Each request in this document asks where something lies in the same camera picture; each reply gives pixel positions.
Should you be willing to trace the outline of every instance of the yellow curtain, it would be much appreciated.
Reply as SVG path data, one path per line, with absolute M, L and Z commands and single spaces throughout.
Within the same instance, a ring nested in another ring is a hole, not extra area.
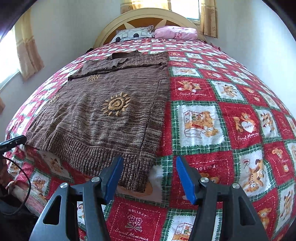
M 14 26 L 20 72 L 24 80 L 44 67 L 32 33 L 30 14 L 31 9 L 26 11 Z
M 120 12 L 125 13 L 130 10 L 144 7 L 172 10 L 170 0 L 121 0 Z
M 206 36 L 217 38 L 217 9 L 215 0 L 200 0 L 200 33 Z
M 4 110 L 4 108 L 5 108 L 5 104 L 4 104 L 4 102 L 2 101 L 2 99 L 0 97 L 0 114 L 2 113 L 2 111 Z

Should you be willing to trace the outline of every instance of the pink pillow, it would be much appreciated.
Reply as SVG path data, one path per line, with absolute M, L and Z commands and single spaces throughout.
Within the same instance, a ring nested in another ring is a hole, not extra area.
M 164 26 L 154 32 L 156 39 L 180 39 L 197 40 L 197 31 L 195 28 L 184 28 L 177 26 Z

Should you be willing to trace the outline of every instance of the headboard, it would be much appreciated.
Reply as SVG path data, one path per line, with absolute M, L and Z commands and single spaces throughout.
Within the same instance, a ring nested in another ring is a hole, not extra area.
M 109 43 L 116 35 L 116 30 L 146 27 L 153 25 L 154 28 L 163 26 L 180 26 L 197 28 L 187 18 L 161 8 L 140 8 L 121 14 L 109 23 L 97 37 L 93 48 L 98 48 Z M 200 40 L 205 40 L 202 34 L 198 34 Z

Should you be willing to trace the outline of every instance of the screw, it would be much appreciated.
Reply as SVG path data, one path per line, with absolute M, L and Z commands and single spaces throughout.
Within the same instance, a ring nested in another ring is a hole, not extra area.
M 66 188 L 67 186 L 68 186 L 68 183 L 62 183 L 62 184 L 60 185 L 61 188 Z
M 232 187 L 235 188 L 235 189 L 239 189 L 240 188 L 240 185 L 238 183 L 233 183 L 232 184 Z
M 93 177 L 92 179 L 91 179 L 91 181 L 93 182 L 93 183 L 97 183 L 97 182 L 99 182 L 101 179 L 99 178 L 99 177 Z
M 200 179 L 200 181 L 201 181 L 202 183 L 208 183 L 208 182 L 209 182 L 209 179 L 208 179 L 207 177 L 202 177 L 202 178 Z

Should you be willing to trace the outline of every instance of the brown knit sweater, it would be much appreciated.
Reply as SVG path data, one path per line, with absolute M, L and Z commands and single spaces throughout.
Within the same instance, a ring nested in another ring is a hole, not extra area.
M 90 176 L 120 154 L 119 185 L 143 192 L 162 133 L 167 62 L 167 52 L 137 51 L 87 61 L 36 116 L 27 144 Z

